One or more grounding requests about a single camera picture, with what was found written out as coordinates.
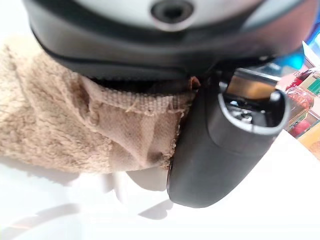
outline circular hole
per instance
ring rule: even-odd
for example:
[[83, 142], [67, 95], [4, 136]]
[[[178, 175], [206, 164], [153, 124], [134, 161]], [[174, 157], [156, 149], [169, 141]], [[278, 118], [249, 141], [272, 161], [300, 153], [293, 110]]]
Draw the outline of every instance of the circular hole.
[[163, 11], [163, 16], [168, 20], [175, 21], [184, 13], [184, 10], [179, 6], [166, 7]]
[[192, 15], [193, 11], [193, 6], [183, 0], [164, 0], [151, 8], [152, 16], [166, 24], [183, 22]]

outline beige fleece fabric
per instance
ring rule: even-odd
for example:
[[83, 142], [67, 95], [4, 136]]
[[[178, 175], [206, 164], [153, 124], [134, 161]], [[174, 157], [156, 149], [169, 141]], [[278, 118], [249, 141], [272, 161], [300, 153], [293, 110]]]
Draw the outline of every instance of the beige fleece fabric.
[[104, 88], [56, 63], [31, 37], [2, 46], [0, 76], [0, 155], [73, 173], [168, 164], [194, 98]]

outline white surface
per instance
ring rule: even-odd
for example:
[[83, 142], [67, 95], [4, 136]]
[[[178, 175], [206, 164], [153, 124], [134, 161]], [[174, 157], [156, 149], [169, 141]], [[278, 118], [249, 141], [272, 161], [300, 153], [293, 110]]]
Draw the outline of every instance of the white surface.
[[[151, 8], [159, 0], [74, 0], [101, 16], [127, 25], [158, 27]], [[243, 13], [262, 0], [190, 0], [194, 7], [192, 20], [185, 27], [214, 24]]]
[[[28, 33], [20, 4], [0, 1], [1, 39]], [[79, 176], [1, 158], [0, 240], [320, 238], [320, 162], [286, 132], [211, 207], [172, 204], [164, 176], [159, 169]]]

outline fuzzy towel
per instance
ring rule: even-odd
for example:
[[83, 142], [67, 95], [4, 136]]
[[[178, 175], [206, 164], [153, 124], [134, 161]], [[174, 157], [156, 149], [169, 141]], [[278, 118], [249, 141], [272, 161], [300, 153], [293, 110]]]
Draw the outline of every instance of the fuzzy towel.
[[0, 155], [67, 172], [168, 164], [193, 92], [156, 96], [97, 85], [33, 38], [0, 50]]

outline white table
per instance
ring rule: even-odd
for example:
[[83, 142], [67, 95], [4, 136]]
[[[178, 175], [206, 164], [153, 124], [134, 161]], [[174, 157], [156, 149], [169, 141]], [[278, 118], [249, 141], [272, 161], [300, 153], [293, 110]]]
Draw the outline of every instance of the white table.
[[320, 238], [320, 162], [285, 131], [211, 207], [172, 204], [165, 184], [156, 168], [77, 175], [1, 159], [0, 239]]

